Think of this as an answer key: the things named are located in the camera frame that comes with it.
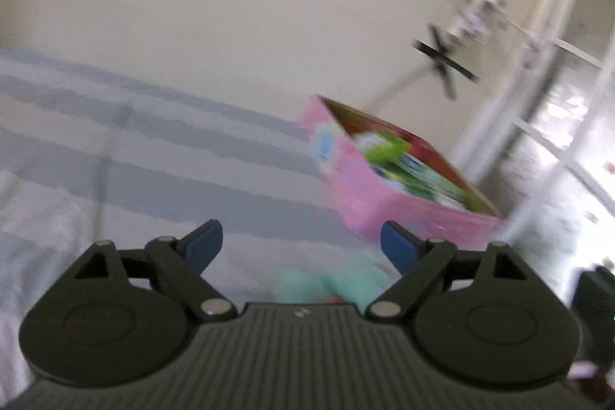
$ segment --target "striped bedsheet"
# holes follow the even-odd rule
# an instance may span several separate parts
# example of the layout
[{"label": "striped bedsheet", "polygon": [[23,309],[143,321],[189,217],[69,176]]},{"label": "striped bedsheet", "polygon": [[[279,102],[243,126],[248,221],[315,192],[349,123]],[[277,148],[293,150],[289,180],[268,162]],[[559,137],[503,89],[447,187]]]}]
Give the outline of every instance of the striped bedsheet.
[{"label": "striped bedsheet", "polygon": [[270,300],[279,267],[339,269],[369,248],[292,124],[0,50],[0,405],[32,380],[20,321],[92,241],[139,247],[211,218],[224,244],[204,277],[238,306]]}]

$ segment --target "pink object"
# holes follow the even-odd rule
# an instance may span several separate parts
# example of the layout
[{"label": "pink object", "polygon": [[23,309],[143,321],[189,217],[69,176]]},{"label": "pink object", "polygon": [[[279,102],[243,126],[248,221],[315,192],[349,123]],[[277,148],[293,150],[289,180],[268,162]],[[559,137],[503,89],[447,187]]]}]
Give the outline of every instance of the pink object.
[{"label": "pink object", "polygon": [[[345,128],[339,121],[342,115]],[[484,250],[494,232],[502,226],[502,218],[480,193],[428,143],[406,131],[322,96],[310,98],[299,125],[308,133],[312,154],[330,184],[336,210],[348,229],[361,238],[377,241],[382,224],[393,220],[421,239],[441,237],[462,249]],[[454,177],[451,181],[456,181],[463,189],[474,191],[493,215],[459,211],[394,190],[371,169],[347,129],[355,129],[355,132],[386,129],[402,137],[414,138],[421,156],[427,153],[433,156],[432,168],[447,178]]]}]

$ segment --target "black object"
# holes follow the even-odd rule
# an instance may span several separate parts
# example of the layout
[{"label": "black object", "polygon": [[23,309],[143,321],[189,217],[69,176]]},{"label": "black object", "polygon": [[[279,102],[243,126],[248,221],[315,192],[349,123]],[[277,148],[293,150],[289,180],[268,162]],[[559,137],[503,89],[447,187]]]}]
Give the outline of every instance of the black object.
[{"label": "black object", "polygon": [[606,374],[615,363],[615,277],[604,266],[579,275],[572,308],[583,326],[582,358]]},{"label": "black object", "polygon": [[447,54],[451,51],[451,47],[442,42],[440,34],[438,33],[438,28],[435,25],[430,24],[429,30],[431,31],[432,38],[437,49],[433,49],[418,40],[414,41],[414,47],[434,60],[435,69],[438,72],[440,79],[442,79],[442,83],[444,84],[444,92],[447,95],[447,98],[455,101],[457,99],[457,92],[455,91],[451,76],[448,73],[447,66],[454,68],[472,82],[477,82],[479,78],[471,71],[463,68],[461,65],[448,58]]},{"label": "black object", "polygon": [[[364,317],[350,304],[237,317],[197,274],[219,223],[191,235],[86,251],[22,324],[39,380],[8,409],[591,408],[564,382],[576,321],[508,246],[458,251],[389,222],[382,249],[407,272]],[[130,290],[133,274],[159,291]]]}]

